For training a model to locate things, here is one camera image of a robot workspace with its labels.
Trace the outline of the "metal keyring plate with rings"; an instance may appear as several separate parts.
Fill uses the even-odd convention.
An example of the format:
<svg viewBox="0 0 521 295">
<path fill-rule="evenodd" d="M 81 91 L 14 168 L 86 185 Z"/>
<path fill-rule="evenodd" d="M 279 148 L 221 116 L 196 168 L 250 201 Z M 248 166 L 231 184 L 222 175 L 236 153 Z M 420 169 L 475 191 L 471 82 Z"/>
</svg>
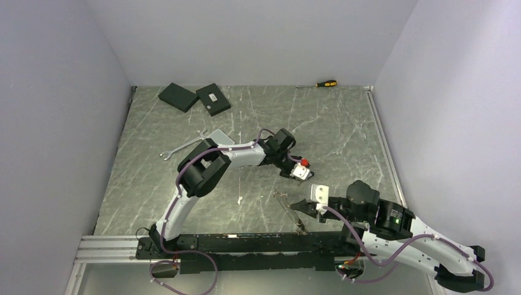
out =
<svg viewBox="0 0 521 295">
<path fill-rule="evenodd" d="M 296 225 L 297 234 L 308 235 L 309 231 L 305 227 L 303 221 L 300 219 L 299 215 L 290 208 L 290 204 L 288 202 L 288 194 L 285 192 L 275 191 L 275 193 L 273 194 L 273 197 L 275 200 L 278 201 L 278 203 L 281 205 L 284 212 L 289 216 L 291 221 Z"/>
</svg>

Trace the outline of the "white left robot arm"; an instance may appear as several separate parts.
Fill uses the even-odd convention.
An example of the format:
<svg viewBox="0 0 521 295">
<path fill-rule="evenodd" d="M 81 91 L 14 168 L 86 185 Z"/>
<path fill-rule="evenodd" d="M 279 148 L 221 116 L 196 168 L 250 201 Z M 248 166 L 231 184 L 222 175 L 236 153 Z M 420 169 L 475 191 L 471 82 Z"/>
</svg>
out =
<svg viewBox="0 0 521 295">
<path fill-rule="evenodd" d="M 306 181 L 314 173 L 302 156 L 293 157 L 296 145 L 293 134 L 285 128 L 270 132 L 265 138 L 263 128 L 257 138 L 242 144 L 217 144 L 203 139 L 178 165 L 175 190 L 164 214 L 149 229 L 152 250 L 161 258 L 175 253 L 182 225 L 197 201 L 217 186 L 228 169 L 273 165 L 280 176 Z"/>
</svg>

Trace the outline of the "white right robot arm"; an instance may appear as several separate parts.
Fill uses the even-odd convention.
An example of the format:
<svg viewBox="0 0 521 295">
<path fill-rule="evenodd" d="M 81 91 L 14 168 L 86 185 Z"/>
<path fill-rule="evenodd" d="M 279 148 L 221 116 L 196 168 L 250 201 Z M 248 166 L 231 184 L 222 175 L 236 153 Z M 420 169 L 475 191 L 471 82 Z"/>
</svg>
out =
<svg viewBox="0 0 521 295">
<path fill-rule="evenodd" d="M 363 255 L 379 267 L 406 264 L 458 293 L 494 287 L 492 274 L 482 264 L 483 247 L 452 241 L 406 207 L 381 199 L 379 191 L 360 180 L 347 187 L 344 197 L 332 197 L 327 186 L 314 184 L 309 198 L 289 207 L 318 222 L 341 221 L 339 248 L 346 255 Z"/>
</svg>

